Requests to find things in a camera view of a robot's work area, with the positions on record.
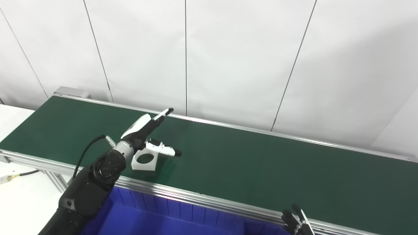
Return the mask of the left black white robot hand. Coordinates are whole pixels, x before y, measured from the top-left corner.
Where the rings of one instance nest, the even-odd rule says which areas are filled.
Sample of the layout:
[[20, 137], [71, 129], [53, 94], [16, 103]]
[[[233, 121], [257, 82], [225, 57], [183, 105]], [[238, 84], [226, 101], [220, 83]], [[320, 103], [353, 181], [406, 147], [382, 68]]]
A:
[[129, 143], [134, 153], [140, 150], [150, 150], [152, 152], [166, 156], [182, 156], [182, 152], [170, 146], [165, 146], [161, 141], [149, 138], [148, 136], [164, 121], [165, 117], [172, 113], [174, 108], [166, 108], [153, 118], [150, 114], [144, 114], [121, 136], [121, 141]]

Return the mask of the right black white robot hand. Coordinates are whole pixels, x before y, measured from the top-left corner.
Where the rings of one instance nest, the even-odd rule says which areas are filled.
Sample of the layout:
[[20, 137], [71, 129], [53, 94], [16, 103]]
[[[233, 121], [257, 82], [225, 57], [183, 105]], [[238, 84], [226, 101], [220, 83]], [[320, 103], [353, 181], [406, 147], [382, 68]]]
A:
[[281, 220], [284, 222], [284, 229], [291, 235], [315, 235], [304, 211], [297, 204], [292, 204], [292, 209], [296, 212], [298, 218], [291, 211], [283, 210]]

